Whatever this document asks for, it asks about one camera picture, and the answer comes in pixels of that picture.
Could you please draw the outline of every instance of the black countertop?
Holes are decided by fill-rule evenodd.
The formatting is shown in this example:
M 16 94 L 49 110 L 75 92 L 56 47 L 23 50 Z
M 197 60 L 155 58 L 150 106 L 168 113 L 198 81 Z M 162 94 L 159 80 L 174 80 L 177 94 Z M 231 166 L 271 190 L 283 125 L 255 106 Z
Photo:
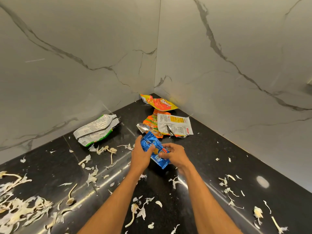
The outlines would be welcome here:
M 109 145 L 109 147 L 117 148 L 118 145 L 129 143 L 133 145 L 136 137 L 140 135 L 136 124 L 151 115 L 153 110 L 151 106 L 139 100 L 115 111 L 114 114 L 121 116 L 122 125 L 117 127 L 106 139 L 96 143 L 95 147 L 99 145 L 101 148 Z M 188 116 L 181 110 L 174 110 L 171 113 L 178 116 Z M 190 117 L 190 121 L 194 135 L 185 139 L 165 136 L 162 142 L 177 143 L 185 148 L 189 159 L 195 165 L 213 196 L 243 233 L 278 233 L 269 209 L 263 200 L 267 201 L 279 226 L 288 226 L 289 231 L 284 233 L 311 233 L 312 193 L 194 118 Z M 90 152 L 75 140 L 72 133 L 68 133 L 0 165 L 0 171 L 8 171 L 21 176 L 27 173 L 27 177 L 32 179 L 32 182 L 14 188 L 14 197 L 27 199 L 39 195 L 52 201 L 54 206 L 50 210 L 50 214 L 57 210 L 57 204 L 61 200 L 64 199 L 66 202 L 66 197 L 72 187 L 59 187 L 59 185 L 66 182 L 73 182 L 73 185 L 77 183 L 78 186 L 72 193 L 72 196 L 77 200 L 73 205 L 76 211 L 66 213 L 64 216 L 65 223 L 56 224 L 52 228 L 52 234 L 74 234 L 110 196 L 108 189 L 114 191 L 127 174 L 129 169 L 127 164 L 131 160 L 131 152 L 123 147 L 117 149 L 118 151 L 114 155 L 114 161 L 118 159 L 117 164 L 111 169 L 106 169 L 105 166 L 110 165 L 110 153 L 104 152 L 98 155 L 96 152 Z M 88 173 L 92 171 L 82 169 L 78 165 L 78 162 L 88 154 L 91 155 L 91 161 L 86 164 L 86 167 L 97 166 L 99 169 L 96 185 L 90 183 L 88 186 L 86 184 Z M 24 156 L 26 162 L 21 163 L 20 159 Z M 107 174 L 109 177 L 104 179 L 103 176 Z M 144 174 L 147 175 L 147 178 L 138 182 L 133 197 L 142 195 L 142 203 L 147 197 L 155 198 L 148 205 L 145 205 L 145 220 L 142 217 L 136 218 L 130 227 L 123 228 L 122 234 L 126 231 L 128 234 L 171 233 L 177 224 L 180 224 L 176 231 L 177 234 L 197 233 L 186 183 L 177 184 L 177 189 L 173 189 L 172 182 L 168 181 L 178 175 L 175 167 L 168 165 L 162 170 L 155 162 L 151 161 Z M 228 185 L 239 196 L 234 197 L 232 195 L 235 204 L 244 207 L 244 209 L 228 206 L 230 200 L 222 192 L 225 188 L 219 185 L 220 181 L 218 180 L 218 177 L 223 178 L 225 174 L 230 174 L 235 178 L 238 175 L 242 179 L 236 179 L 236 181 L 229 179 Z M 259 180 L 261 177 L 268 183 L 260 185 L 261 182 L 258 182 L 257 178 Z M 5 177 L 1 180 L 1 184 L 12 180 L 14 179 L 11 177 Z M 162 208 L 155 204 L 156 200 L 161 201 Z M 263 210 L 264 218 L 260 230 L 256 229 L 253 224 L 255 221 L 254 206 Z M 129 207 L 124 225 L 129 223 L 131 218 L 132 213 Z M 52 217 L 44 216 L 27 227 L 20 226 L 14 233 L 46 233 L 43 226 L 51 221 Z M 154 222 L 154 229 L 148 229 L 148 225 L 152 222 Z

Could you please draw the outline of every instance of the bingo chips packet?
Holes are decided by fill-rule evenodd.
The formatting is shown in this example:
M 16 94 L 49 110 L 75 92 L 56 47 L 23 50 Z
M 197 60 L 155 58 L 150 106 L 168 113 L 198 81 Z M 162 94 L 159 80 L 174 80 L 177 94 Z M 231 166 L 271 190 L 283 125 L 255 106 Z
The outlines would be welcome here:
M 162 169 L 164 169 L 168 164 L 169 164 L 169 159 L 163 159 L 158 156 L 158 153 L 164 152 L 164 153 L 169 153 L 168 150 L 166 150 L 161 142 L 156 138 L 153 133 L 150 131 L 141 139 L 141 146 L 144 152 L 146 152 L 151 145 L 155 145 L 155 150 L 152 153 L 151 159 L 154 160 L 159 166 L 161 166 Z
M 154 108 L 156 108 L 159 111 L 166 112 L 174 109 L 178 109 L 176 105 L 174 105 L 172 102 L 167 101 L 163 98 L 153 98 L 152 95 L 143 95 L 140 94 L 143 102 L 146 104 L 152 105 Z
M 156 138 L 162 138 L 163 134 L 158 130 L 157 125 L 157 114 L 167 114 L 171 115 L 169 112 L 162 112 L 157 109 L 154 109 L 152 115 L 148 116 L 144 121 L 143 124 L 148 125 L 150 127 L 150 131 L 156 136 Z

